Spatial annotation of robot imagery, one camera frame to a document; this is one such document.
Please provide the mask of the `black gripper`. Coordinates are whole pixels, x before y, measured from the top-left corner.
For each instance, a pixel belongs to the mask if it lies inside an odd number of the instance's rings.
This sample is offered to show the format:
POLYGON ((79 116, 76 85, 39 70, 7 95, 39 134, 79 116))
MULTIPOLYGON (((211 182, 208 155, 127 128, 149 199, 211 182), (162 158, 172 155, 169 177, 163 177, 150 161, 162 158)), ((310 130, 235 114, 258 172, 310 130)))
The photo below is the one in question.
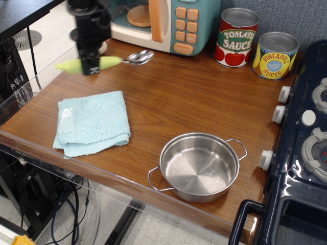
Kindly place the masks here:
POLYGON ((71 38, 76 42, 85 76, 100 72, 98 49, 111 37, 109 1, 68 1, 67 9, 75 17, 71 38))

